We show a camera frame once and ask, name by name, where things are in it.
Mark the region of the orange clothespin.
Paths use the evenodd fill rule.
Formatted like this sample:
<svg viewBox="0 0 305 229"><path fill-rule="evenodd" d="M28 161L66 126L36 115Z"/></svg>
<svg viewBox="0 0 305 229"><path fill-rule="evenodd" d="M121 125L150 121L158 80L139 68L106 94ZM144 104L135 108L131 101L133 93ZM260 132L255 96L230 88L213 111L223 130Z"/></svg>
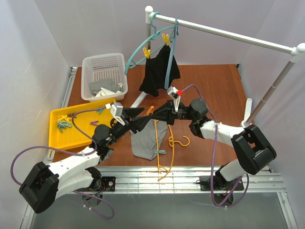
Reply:
<svg viewBox="0 0 305 229"><path fill-rule="evenodd" d="M145 113L145 116L152 115L154 112L154 106L150 106L150 108Z"/></svg>

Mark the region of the grey underwear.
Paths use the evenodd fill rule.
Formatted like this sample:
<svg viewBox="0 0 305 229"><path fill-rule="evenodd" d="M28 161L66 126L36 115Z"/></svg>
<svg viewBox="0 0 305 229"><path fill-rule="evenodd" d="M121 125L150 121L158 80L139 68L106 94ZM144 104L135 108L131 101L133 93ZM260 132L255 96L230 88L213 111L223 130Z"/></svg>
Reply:
<svg viewBox="0 0 305 229"><path fill-rule="evenodd" d="M148 160L153 160L157 156L155 153L157 150L157 142L160 147L168 126L163 121L158 121L156 124L158 140L156 140L154 120L150 120L145 128L136 134L130 131L132 153L134 156Z"/></svg>

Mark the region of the yellow hanger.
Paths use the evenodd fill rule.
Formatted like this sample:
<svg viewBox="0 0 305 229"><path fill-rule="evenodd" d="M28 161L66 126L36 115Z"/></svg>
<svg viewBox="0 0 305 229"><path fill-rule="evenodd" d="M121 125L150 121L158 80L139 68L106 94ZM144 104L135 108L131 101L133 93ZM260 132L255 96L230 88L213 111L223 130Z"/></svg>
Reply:
<svg viewBox="0 0 305 229"><path fill-rule="evenodd" d="M154 120L154 129L155 129L155 137L156 137L156 150L160 150L159 149L159 139L158 139L158 127L157 127L157 120ZM163 180L164 178L166 178L169 173L172 170L173 164L174 164L174 160L175 160L175 144L179 144L181 147L187 147L190 144L190 139L189 137L183 135L183 138L187 140L186 144L183 144L181 141L179 140L175 140L174 135L173 135L173 131L170 125L168 125L168 129L170 132L170 136L168 138L168 145L172 148L172 159L171 159L171 163L169 165L169 168L165 168L164 166L162 166L160 164L160 157L159 154L157 155L157 172L158 174L161 174L161 170L163 169L165 171L165 175L158 178L158 182L160 182L161 180Z"/></svg>

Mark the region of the light blue clothespin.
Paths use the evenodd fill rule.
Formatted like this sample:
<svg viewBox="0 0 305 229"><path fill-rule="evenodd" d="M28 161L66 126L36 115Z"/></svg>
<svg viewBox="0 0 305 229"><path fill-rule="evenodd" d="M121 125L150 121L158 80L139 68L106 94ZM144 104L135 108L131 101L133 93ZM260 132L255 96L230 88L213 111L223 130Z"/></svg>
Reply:
<svg viewBox="0 0 305 229"><path fill-rule="evenodd" d="M156 150L154 153L155 154L166 154L166 151L165 150Z"/></svg>

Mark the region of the grey-blue hanger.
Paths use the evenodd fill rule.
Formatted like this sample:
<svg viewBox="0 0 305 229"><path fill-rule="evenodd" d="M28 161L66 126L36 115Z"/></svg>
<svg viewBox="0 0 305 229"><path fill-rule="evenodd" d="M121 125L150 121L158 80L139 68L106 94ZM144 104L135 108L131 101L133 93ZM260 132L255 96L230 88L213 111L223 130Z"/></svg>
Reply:
<svg viewBox="0 0 305 229"><path fill-rule="evenodd" d="M176 37L178 34L178 18L175 18L175 24L172 32L172 36L170 38L170 42L172 43L169 59L168 59L168 65L167 65L167 71L165 75L165 82L164 82L164 88L167 90L169 88L169 81L170 81L170 72L172 68L172 62L174 57L174 49L175 49L175 43L176 43Z"/></svg>

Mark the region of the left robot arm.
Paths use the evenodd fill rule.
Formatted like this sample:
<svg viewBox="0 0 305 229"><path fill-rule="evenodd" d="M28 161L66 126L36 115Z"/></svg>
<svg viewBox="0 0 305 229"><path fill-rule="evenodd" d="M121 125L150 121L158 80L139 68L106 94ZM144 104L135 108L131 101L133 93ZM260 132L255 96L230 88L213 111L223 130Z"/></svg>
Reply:
<svg viewBox="0 0 305 229"><path fill-rule="evenodd" d="M62 161L35 164L19 188L34 212L44 212L56 199L78 189L98 189L102 175L95 166L109 158L113 152L110 146L127 132L137 133L144 129L153 115L140 116L142 111L143 108L112 105L110 125L96 126L89 146Z"/></svg>

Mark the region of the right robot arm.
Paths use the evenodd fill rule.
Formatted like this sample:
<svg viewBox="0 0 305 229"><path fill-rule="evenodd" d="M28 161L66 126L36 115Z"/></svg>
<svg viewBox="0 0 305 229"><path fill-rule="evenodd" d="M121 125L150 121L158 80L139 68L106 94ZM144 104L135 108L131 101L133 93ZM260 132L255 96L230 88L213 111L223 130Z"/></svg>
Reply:
<svg viewBox="0 0 305 229"><path fill-rule="evenodd" d="M188 106L180 103L176 108L169 100L153 112L153 118L174 124L175 120L190 120L194 136L211 139L231 146L236 159L221 166L214 175L218 182L229 183L246 174L256 175L276 159L277 154L265 135L255 125L235 127L217 123L207 117L208 108L203 99L194 99Z"/></svg>

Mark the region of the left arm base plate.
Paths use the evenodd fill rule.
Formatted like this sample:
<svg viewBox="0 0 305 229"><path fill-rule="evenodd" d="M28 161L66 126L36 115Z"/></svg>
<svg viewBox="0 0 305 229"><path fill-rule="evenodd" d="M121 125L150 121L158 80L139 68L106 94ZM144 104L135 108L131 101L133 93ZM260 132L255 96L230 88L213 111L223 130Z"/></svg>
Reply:
<svg viewBox="0 0 305 229"><path fill-rule="evenodd" d="M99 181L93 181L89 187L79 188L80 192L111 192L115 190L116 177L102 177Z"/></svg>

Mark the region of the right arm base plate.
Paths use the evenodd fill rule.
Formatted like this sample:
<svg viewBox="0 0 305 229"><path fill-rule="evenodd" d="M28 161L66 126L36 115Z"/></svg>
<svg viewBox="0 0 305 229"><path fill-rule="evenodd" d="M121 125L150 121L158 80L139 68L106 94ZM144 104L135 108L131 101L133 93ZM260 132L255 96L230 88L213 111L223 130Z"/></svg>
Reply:
<svg viewBox="0 0 305 229"><path fill-rule="evenodd" d="M218 177L213 177L213 188L216 191L229 191L233 188L236 184L238 179L234 179L232 181L224 181L222 182ZM201 191L210 191L211 190L211 177L210 176L200 176L199 179L196 181L196 184L200 185ZM239 181L235 190L242 191L244 190L244 185L242 181Z"/></svg>

